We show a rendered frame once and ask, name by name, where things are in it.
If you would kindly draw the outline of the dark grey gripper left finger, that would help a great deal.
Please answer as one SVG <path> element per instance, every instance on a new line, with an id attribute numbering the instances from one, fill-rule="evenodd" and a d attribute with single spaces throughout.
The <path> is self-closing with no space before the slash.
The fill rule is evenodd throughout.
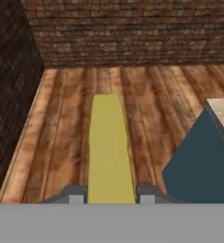
<path id="1" fill-rule="evenodd" d="M 42 203 L 86 204 L 87 185 L 66 185 L 57 195 L 42 200 Z"/>

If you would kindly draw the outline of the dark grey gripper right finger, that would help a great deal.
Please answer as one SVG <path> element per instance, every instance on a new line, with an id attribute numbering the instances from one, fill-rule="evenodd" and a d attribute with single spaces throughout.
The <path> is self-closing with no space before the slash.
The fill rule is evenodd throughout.
<path id="1" fill-rule="evenodd" d="M 136 203 L 181 203 L 181 200 L 164 194 L 157 185 L 138 185 L 136 187 Z"/>

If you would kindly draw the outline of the dark teal cabinet with pale top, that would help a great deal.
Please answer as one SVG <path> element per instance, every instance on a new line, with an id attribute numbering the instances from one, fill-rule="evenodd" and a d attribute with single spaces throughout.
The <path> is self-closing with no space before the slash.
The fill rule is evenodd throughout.
<path id="1" fill-rule="evenodd" d="M 206 101 L 162 175 L 174 198 L 224 203 L 224 98 Z"/>

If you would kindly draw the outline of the yellow butter stick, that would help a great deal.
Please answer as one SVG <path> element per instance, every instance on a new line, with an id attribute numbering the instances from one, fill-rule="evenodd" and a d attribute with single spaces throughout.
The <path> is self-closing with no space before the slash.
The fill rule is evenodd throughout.
<path id="1" fill-rule="evenodd" d="M 88 202 L 135 204 L 127 134 L 119 96 L 94 96 L 89 128 Z"/>

